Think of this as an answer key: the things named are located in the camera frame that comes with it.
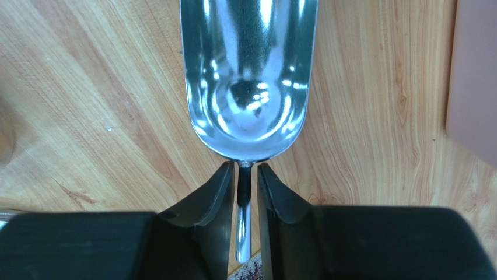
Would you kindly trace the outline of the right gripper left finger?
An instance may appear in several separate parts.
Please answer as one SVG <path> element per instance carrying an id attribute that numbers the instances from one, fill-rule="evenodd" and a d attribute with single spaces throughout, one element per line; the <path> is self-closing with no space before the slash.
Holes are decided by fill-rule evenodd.
<path id="1" fill-rule="evenodd" d="M 234 163 L 227 161 L 202 186 L 158 214 L 159 267 L 166 279 L 226 279 Z"/>

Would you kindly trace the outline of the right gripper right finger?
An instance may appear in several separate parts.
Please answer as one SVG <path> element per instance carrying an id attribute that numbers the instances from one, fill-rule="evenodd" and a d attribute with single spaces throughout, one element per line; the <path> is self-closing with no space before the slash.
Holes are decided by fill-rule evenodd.
<path id="1" fill-rule="evenodd" d="M 270 168 L 257 167 L 261 260 L 264 279 L 321 279 L 312 205 Z"/>

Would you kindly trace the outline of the silver metal scoop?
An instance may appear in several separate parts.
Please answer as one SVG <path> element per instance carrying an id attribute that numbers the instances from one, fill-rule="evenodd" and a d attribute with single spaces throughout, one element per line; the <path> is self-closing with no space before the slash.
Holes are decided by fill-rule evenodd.
<path id="1" fill-rule="evenodd" d="M 181 1 L 187 103 L 199 139 L 238 164 L 234 254 L 251 258 L 251 168 L 304 126 L 318 1 Z"/>

